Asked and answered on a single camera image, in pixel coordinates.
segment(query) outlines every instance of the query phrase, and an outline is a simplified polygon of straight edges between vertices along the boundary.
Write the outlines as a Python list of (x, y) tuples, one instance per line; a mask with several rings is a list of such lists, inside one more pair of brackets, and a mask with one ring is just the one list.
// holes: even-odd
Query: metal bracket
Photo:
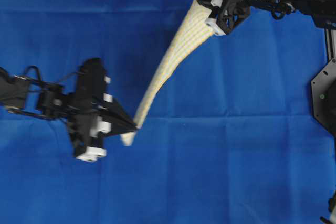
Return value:
[(336, 59), (328, 62), (328, 64), (319, 72), (311, 81), (311, 91), (313, 97), (314, 118), (330, 130), (330, 122), (327, 113), (324, 110), (324, 102), (326, 92), (330, 86), (336, 81)]

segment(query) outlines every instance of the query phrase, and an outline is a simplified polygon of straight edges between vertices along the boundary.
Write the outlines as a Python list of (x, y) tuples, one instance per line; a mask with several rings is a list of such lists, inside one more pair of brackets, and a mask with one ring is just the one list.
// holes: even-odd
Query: cloth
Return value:
[[(191, 2), (0, 0), (0, 66), (57, 81), (100, 57), (134, 116)], [(309, 16), (252, 8), (177, 67), (131, 147), (108, 138), (93, 164), (60, 121), (0, 108), (1, 223), (317, 224), (335, 190), (333, 138), (311, 115), (326, 61)]]
[[(194, 0), (137, 109), (134, 122), (139, 129), (142, 127), (157, 92), (178, 65), (214, 34), (213, 29), (205, 24), (205, 19), (209, 17), (210, 13), (210, 9), (201, 6), (197, 0)], [(136, 133), (133, 132), (122, 134), (121, 139), (126, 146), (130, 146), (135, 135)]]

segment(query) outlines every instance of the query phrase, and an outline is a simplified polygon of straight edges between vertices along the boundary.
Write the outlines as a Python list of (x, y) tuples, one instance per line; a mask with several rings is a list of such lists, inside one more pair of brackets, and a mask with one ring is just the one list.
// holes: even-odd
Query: blue cloth surface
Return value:
[[(134, 115), (191, 2), (0, 0), (0, 66), (37, 65), (56, 81), (100, 57), (109, 93)], [(252, 8), (178, 67), (132, 147), (108, 138), (94, 164), (72, 158), (61, 122), (0, 109), (1, 223), (318, 223), (334, 146), (309, 83), (326, 59), (310, 17)]]

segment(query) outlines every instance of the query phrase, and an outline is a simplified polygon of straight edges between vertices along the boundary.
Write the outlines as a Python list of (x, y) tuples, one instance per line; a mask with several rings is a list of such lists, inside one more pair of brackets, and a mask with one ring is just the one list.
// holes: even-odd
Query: white plastic part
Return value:
[(110, 94), (104, 94), (104, 101), (113, 102), (113, 96), (111, 96)]
[(221, 7), (222, 3), (223, 3), (223, 0), (211, 0), (210, 3), (213, 7), (215, 7), (215, 6)]
[(225, 32), (223, 32), (223, 30), (220, 29), (220, 27), (217, 25), (216, 22), (217, 20), (215, 18), (207, 18), (205, 20), (206, 25), (212, 27), (216, 36), (226, 35)]
[(336, 208), (333, 209), (330, 215), (330, 222), (333, 224), (336, 224)]
[(97, 138), (98, 132), (103, 132), (105, 134), (111, 131), (111, 123), (104, 122), (102, 117), (97, 117), (96, 124), (90, 129), (90, 136)]
[(105, 76), (105, 82), (106, 82), (107, 84), (110, 84), (110, 83), (111, 83), (111, 78)]
[(86, 152), (82, 155), (76, 157), (76, 159), (85, 161), (85, 162), (95, 162), (98, 158), (106, 157), (106, 150), (95, 147), (87, 147)]

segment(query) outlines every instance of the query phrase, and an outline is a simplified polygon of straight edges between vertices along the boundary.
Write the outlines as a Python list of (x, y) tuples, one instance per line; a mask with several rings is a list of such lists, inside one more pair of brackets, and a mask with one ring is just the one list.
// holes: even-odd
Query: yellow striped towel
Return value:
[[(137, 109), (134, 122), (139, 129), (142, 127), (159, 89), (173, 74), (178, 65), (214, 34), (213, 29), (205, 24), (205, 19), (209, 17), (210, 13), (210, 9), (203, 7), (197, 0), (194, 0)], [(126, 146), (132, 145), (134, 137), (135, 133), (121, 135), (121, 139)]]

